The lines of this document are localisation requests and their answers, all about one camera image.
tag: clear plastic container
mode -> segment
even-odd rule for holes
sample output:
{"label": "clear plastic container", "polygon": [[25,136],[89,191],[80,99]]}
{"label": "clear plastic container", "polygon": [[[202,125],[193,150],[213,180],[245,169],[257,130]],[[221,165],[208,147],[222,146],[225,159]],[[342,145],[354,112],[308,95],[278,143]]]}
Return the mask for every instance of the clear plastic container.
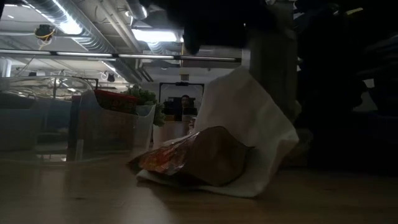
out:
{"label": "clear plastic container", "polygon": [[149,148],[155,106],[105,110],[73,77],[0,78],[0,159],[81,162]]}

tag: green plant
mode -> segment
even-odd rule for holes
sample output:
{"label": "green plant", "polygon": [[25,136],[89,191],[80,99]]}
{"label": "green plant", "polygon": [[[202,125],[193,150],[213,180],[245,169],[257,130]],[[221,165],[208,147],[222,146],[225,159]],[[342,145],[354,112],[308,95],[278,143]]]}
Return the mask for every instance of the green plant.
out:
{"label": "green plant", "polygon": [[162,112],[164,109],[164,105],[162,103],[159,103],[156,100],[156,94],[154,92],[151,92],[149,90],[143,90],[143,89],[139,88],[139,86],[134,85],[132,88],[128,88],[126,91],[124,91],[122,93],[136,97],[138,99],[138,102],[137,102],[138,106],[156,105],[154,125],[159,126],[159,127],[164,125],[164,120],[166,118],[166,115],[163,114],[163,112]]}

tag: man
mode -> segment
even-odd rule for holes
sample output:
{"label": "man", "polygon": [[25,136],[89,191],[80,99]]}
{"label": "man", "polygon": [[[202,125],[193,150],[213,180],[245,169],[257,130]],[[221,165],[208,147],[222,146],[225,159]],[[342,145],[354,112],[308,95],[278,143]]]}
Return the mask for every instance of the man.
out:
{"label": "man", "polygon": [[191,98],[188,95],[181,97],[181,107],[175,110],[174,121],[181,121],[182,115],[197,115],[198,110],[191,105]]}

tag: wooden desk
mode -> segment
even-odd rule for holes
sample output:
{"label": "wooden desk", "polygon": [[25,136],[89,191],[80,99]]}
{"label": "wooden desk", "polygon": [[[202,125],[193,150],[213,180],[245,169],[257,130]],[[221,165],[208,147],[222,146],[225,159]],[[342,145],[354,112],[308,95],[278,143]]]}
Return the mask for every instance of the wooden desk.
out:
{"label": "wooden desk", "polygon": [[282,170],[257,199],[137,184],[128,158],[0,162],[0,223],[398,223],[398,179]]}

